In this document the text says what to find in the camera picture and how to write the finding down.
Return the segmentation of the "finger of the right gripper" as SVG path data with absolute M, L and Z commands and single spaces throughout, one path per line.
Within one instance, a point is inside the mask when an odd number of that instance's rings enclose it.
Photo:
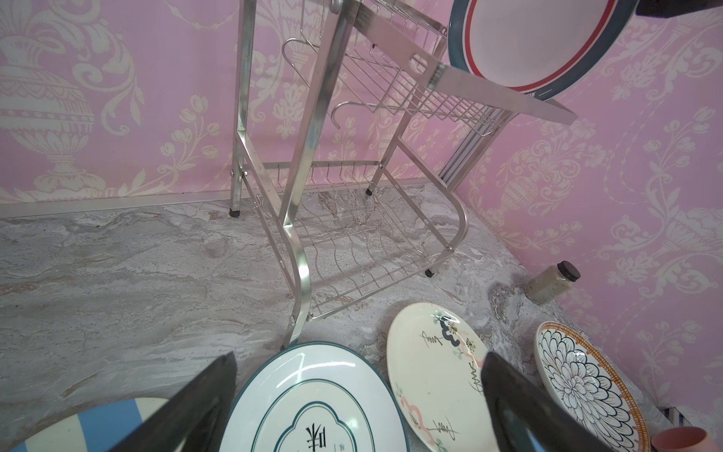
M 642 17 L 677 17 L 721 7 L 723 0 L 639 0 L 636 15 Z

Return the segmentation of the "white plate teal red rim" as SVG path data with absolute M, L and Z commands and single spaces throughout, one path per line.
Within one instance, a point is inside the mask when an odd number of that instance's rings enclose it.
M 450 63 L 540 100 L 591 71 L 638 4 L 627 0 L 461 0 L 448 26 Z

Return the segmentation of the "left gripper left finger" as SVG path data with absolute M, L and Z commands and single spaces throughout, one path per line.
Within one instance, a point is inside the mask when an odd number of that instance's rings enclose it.
M 114 451 L 218 451 L 231 413 L 237 373 L 229 352 L 189 382 Z

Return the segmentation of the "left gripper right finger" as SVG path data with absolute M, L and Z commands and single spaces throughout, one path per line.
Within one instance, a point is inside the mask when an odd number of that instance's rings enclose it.
M 610 450 L 498 353 L 487 354 L 480 378 L 499 450 Z

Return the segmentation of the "white plate green quatrefoil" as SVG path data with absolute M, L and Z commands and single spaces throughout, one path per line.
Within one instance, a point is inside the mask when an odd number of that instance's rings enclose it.
M 330 342 L 288 348 L 235 401 L 223 451 L 407 451 L 393 394 L 357 352 Z

